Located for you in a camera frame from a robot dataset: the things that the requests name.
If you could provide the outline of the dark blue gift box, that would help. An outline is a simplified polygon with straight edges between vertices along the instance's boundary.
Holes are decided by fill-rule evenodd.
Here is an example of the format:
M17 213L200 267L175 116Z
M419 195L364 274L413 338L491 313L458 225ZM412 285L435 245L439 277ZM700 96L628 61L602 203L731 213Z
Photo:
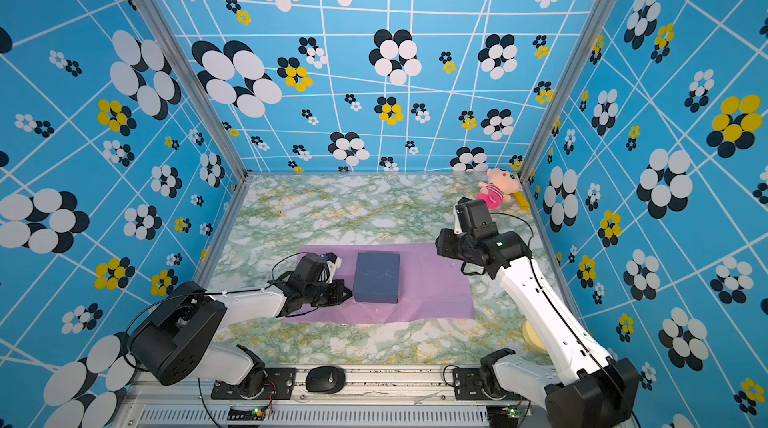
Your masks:
M357 254L353 283L359 303L397 304L400 288L400 255L388 252Z

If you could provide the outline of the purple wrapping paper sheet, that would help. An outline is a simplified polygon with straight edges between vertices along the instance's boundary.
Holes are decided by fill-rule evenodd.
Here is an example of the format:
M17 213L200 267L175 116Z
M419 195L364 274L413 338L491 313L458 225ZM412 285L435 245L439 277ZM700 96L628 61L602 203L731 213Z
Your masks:
M307 252L332 252L342 258L335 277L353 291L353 298L342 305L306 311L289 323L327 322L345 325L380 325L426 319L475 318L469 279L460 272L460 263L437 255L432 243L394 245L306 245ZM391 253L399 257L398 298L390 303L362 301L360 296L373 290L373 278L358 288L356 272L362 253Z

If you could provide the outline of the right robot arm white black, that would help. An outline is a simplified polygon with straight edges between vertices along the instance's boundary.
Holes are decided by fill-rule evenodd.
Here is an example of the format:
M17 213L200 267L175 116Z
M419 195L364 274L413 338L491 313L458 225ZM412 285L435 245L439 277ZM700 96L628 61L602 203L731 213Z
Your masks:
M477 266L512 298L542 341L553 366L523 359L511 349L480 362L485 396L509 395L545 409L553 427L619 427L636 422L634 404L641 376L628 359L616 359L579 323L538 267L527 242L513 231L500 232L481 200L462 198L455 224L441 230L439 256Z

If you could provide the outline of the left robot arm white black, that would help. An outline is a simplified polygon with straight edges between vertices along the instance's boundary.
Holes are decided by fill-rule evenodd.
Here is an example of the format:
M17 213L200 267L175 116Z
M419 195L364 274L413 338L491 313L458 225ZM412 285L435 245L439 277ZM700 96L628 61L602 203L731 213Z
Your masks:
M127 335L124 350L164 386L189 377L210 379L254 398L267 384L265 363L243 346L217 343L231 325L255 319L303 316L336 307L353 296L335 273L342 258L304 253L296 267L265 288L212 292L180 285Z

